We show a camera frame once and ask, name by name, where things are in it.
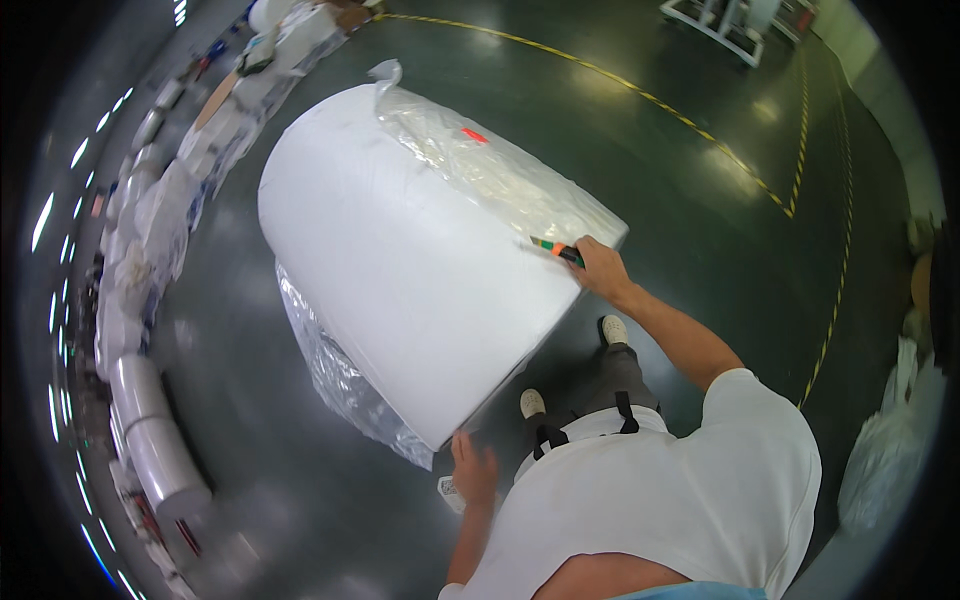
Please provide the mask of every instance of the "white t-shirt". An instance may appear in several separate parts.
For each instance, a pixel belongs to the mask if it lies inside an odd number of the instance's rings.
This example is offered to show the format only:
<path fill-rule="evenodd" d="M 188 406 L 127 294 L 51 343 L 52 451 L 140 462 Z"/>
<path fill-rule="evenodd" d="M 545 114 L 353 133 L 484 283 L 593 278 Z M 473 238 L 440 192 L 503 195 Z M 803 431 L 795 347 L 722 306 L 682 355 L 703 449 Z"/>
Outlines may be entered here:
<path fill-rule="evenodd" d="M 610 408 L 565 427 L 570 443 L 523 472 L 528 457 L 473 577 L 440 600 L 529 600 L 566 559 L 602 552 L 778 600 L 804 558 L 820 490 L 801 412 L 746 369 L 713 381 L 685 438 L 656 411 L 633 412 L 635 434 L 601 435 L 623 424 Z"/>

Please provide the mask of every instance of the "black apron strap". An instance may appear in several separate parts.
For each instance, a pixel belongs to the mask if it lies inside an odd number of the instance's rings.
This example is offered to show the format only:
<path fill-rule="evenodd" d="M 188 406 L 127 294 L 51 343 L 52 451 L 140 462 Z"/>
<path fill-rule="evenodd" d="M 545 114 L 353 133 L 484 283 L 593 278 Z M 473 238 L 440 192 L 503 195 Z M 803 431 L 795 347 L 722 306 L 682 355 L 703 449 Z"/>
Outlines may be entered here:
<path fill-rule="evenodd" d="M 543 448 L 541 446 L 543 446 L 544 442 L 550 442 L 550 449 L 552 450 L 569 441 L 570 439 L 558 427 L 554 427 L 553 425 L 541 425 L 537 427 L 537 443 L 534 445 L 534 460 L 538 461 L 543 458 Z"/>
<path fill-rule="evenodd" d="M 634 411 L 630 408 L 630 395 L 626 392 L 617 392 L 613 395 L 616 398 L 616 410 L 623 417 L 623 426 L 620 427 L 620 433 L 636 433 L 640 430 L 640 423 L 634 419 Z"/>

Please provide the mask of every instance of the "yellow floor marking line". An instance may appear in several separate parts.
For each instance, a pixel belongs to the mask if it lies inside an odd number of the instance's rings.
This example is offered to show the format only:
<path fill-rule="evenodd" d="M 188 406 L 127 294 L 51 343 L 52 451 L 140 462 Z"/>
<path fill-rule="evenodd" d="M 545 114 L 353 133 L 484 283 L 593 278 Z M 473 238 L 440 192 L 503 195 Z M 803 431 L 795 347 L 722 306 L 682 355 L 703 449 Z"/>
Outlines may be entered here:
<path fill-rule="evenodd" d="M 790 204 L 787 207 L 789 216 L 793 217 L 797 213 L 797 198 L 800 196 L 800 181 L 804 175 L 804 163 L 806 162 L 806 117 L 809 113 L 809 99 L 806 91 L 806 57 L 803 48 L 800 54 L 800 73 L 803 81 L 804 102 L 800 112 L 800 152 L 797 156 L 797 173 L 793 177 L 793 189 L 790 192 Z"/>
<path fill-rule="evenodd" d="M 488 28 L 486 28 L 486 27 L 480 27 L 479 25 L 470 25 L 469 23 L 461 23 L 461 22 L 459 22 L 459 21 L 448 21 L 448 20 L 446 20 L 446 19 L 438 19 L 438 18 L 434 18 L 434 17 L 432 17 L 432 16 L 413 16 L 413 15 L 410 15 L 410 14 L 394 14 L 394 13 L 392 13 L 392 12 L 385 12 L 385 13 L 383 13 L 383 14 L 379 14 L 379 15 L 377 15 L 377 16 L 374 18 L 374 20 L 377 20 L 377 21 L 378 21 L 378 20 L 383 19 L 383 18 L 403 19 L 403 20 L 407 20 L 407 21 L 422 21 L 422 22 L 424 22 L 424 23 L 439 23 L 439 24 L 441 24 L 441 25 L 452 25 L 453 27 L 462 27 L 462 28 L 464 28 L 464 29 L 471 29 L 471 30 L 473 30 L 473 31 L 475 31 L 475 32 L 481 32 L 481 33 L 484 33 L 484 34 L 490 34 L 491 36 L 506 37 L 507 39 L 511 39 L 511 40 L 513 40 L 513 41 L 518 41 L 518 42 L 520 42 L 521 44 L 526 44 L 526 45 L 528 45 L 528 46 L 532 46 L 532 47 L 534 47 L 534 48 L 538 48 L 538 49 L 540 49 L 540 50 L 543 50 L 544 52 L 549 52 L 550 54 L 556 55 L 556 56 L 561 57 L 561 58 L 563 58 L 563 59 L 573 60 L 573 61 L 576 62 L 577 64 L 580 64 L 580 65 L 582 65 L 582 66 L 584 66 L 584 67 L 586 67 L 586 68 L 588 68 L 588 69 L 590 69 L 590 70 L 592 70 L 592 71 L 596 71 L 596 72 L 599 73 L 600 75 L 603 75 L 604 77 L 610 78 L 610 79 L 614 80 L 615 82 L 617 82 L 618 84 L 624 85 L 625 87 L 629 87 L 631 90 L 633 90 L 634 92 L 636 92 L 637 94 L 639 94 L 640 96 L 642 96 L 645 100 L 653 103 L 653 104 L 656 105 L 657 107 L 659 107 L 659 108 L 665 110 L 666 112 L 670 113 L 670 115 L 672 115 L 672 116 L 673 116 L 674 118 L 676 118 L 678 121 L 680 121 L 680 122 L 683 123 L 684 125 L 688 126 L 688 127 L 691 128 L 692 130 L 694 130 L 696 133 L 700 134 L 701 137 L 703 137 L 705 140 L 710 141 L 710 142 L 712 142 L 713 144 L 715 144 L 717 148 L 719 148 L 725 155 L 727 155 L 727 156 L 730 158 L 730 160 L 732 160 L 734 163 L 736 163 L 736 166 L 740 167 L 747 175 L 749 175 L 751 178 L 754 179 L 754 181 L 755 181 L 756 184 L 760 187 L 760 189 L 762 189 L 764 192 L 767 193 L 768 196 L 770 196 L 770 200 L 774 201 L 774 204 L 776 204 L 777 206 L 780 207 L 780 210 L 783 211 L 783 214 L 785 214 L 786 216 L 790 217 L 791 219 L 793 218 L 793 209 L 790 208 L 789 205 L 785 204 L 785 203 L 780 199 L 780 196 L 778 196 L 772 189 L 770 189 L 770 186 L 767 185 L 760 177 L 758 177 L 756 173 L 754 173 L 753 169 L 751 169 L 749 166 L 747 166 L 747 164 L 744 163 L 742 160 L 740 160 L 739 158 L 737 158 L 737 157 L 733 154 L 733 151 L 732 151 L 730 148 L 728 148 L 726 144 L 724 144 L 724 143 L 721 142 L 721 141 L 718 141 L 715 137 L 713 137 L 713 136 L 710 135 L 709 133 L 705 132 L 704 130 L 700 129 L 700 128 L 697 126 L 696 123 L 694 123 L 694 122 L 691 121 L 690 119 L 686 118 L 685 116 L 683 116 L 682 114 L 680 114 L 679 112 L 677 112 L 673 107 L 671 107 L 671 106 L 669 106 L 668 104 L 666 104 L 666 103 L 665 103 L 663 100 L 661 100 L 660 98 L 657 98 L 656 96 L 654 96 L 654 95 L 651 94 L 650 92 L 648 92 L 648 91 L 646 91 L 646 90 L 644 90 L 644 89 L 641 89 L 640 87 L 638 87 L 638 86 L 636 86 L 636 85 L 634 85 L 634 84 L 631 84 L 630 82 L 628 82 L 627 80 L 623 79 L 623 78 L 620 77 L 619 75 L 614 75 L 614 74 L 611 73 L 610 71 L 607 71 L 607 70 L 605 70 L 605 69 L 602 69 L 602 68 L 598 67 L 597 65 L 593 64 L 592 62 L 587 62 L 586 60 L 578 59 L 578 58 L 575 57 L 575 56 L 569 55 L 569 54 L 567 54 L 566 52 L 564 52 L 563 50 L 557 50 L 556 48 L 551 48 L 550 46 L 545 46 L 545 45 L 543 45 L 543 44 L 541 44 L 541 43 L 538 43 L 538 42 L 535 42 L 535 41 L 533 41 L 533 40 L 527 39 L 526 37 L 514 36 L 514 35 L 512 35 L 512 34 L 505 34 L 505 33 L 503 33 L 503 32 L 498 32 L 497 30 L 494 30 L 494 29 L 488 29 Z"/>
<path fill-rule="evenodd" d="M 806 382 L 804 397 L 797 403 L 797 408 L 803 408 L 807 397 L 810 396 L 810 390 L 817 380 L 817 375 L 820 374 L 820 368 L 823 366 L 824 358 L 827 356 L 830 339 L 833 337 L 834 329 L 836 329 L 837 315 L 840 312 L 840 300 L 843 298 L 843 288 L 847 282 L 847 264 L 850 261 L 850 243 L 853 234 L 853 162 L 850 152 L 850 131 L 847 128 L 847 111 L 843 106 L 843 93 L 840 90 L 840 83 L 837 81 L 836 70 L 833 63 L 830 64 L 830 76 L 833 78 L 833 86 L 837 91 L 837 103 L 840 107 L 840 129 L 843 133 L 844 197 L 846 199 L 844 216 L 847 218 L 847 224 L 844 228 L 843 263 L 840 268 L 840 283 L 837 286 L 837 298 L 833 304 L 830 324 L 827 327 L 827 338 L 820 347 L 820 355 L 817 358 L 817 362 L 813 365 L 813 374 L 810 376 L 809 381 Z"/>

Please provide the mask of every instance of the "hand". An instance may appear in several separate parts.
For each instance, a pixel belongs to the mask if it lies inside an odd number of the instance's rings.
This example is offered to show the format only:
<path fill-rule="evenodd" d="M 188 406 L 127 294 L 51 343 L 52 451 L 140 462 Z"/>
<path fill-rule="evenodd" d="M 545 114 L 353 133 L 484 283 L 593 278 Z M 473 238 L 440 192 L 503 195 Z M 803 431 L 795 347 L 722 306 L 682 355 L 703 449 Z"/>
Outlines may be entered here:
<path fill-rule="evenodd" d="M 484 459 L 473 449 L 466 431 L 453 434 L 453 487 L 463 497 L 467 506 L 493 506 L 496 496 L 496 458 L 492 448 L 484 452 Z"/>
<path fill-rule="evenodd" d="M 633 283 L 623 266 L 620 253 L 607 248 L 589 235 L 573 245 L 584 258 L 586 268 L 567 263 L 580 283 L 597 296 L 617 306 Z"/>

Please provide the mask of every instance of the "plastic bag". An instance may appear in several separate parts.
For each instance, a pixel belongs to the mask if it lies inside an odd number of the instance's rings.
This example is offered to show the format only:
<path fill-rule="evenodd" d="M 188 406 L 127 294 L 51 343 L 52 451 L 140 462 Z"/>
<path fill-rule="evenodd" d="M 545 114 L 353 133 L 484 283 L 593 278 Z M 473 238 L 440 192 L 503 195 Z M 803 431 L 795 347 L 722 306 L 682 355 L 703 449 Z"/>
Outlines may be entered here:
<path fill-rule="evenodd" d="M 136 207 L 133 221 L 143 241 L 144 260 L 153 267 L 160 289 L 183 270 L 190 210 L 200 194 L 200 181 L 175 159 Z"/>
<path fill-rule="evenodd" d="M 418 467 L 431 470 L 433 451 L 373 388 L 353 362 L 327 335 L 287 272 L 277 262 L 276 281 L 287 319 L 313 376 L 313 387 L 326 406 Z"/>
<path fill-rule="evenodd" d="M 565 244 L 588 233 L 608 246 L 622 237 L 620 219 L 576 183 L 456 111 L 397 87 L 397 60 L 370 75 L 386 132 L 504 224 Z"/>
<path fill-rule="evenodd" d="M 917 378 L 917 344 L 900 338 L 880 410 L 856 436 L 837 498 L 840 525 L 852 534 L 876 526 L 920 469 L 924 439 L 907 400 Z"/>

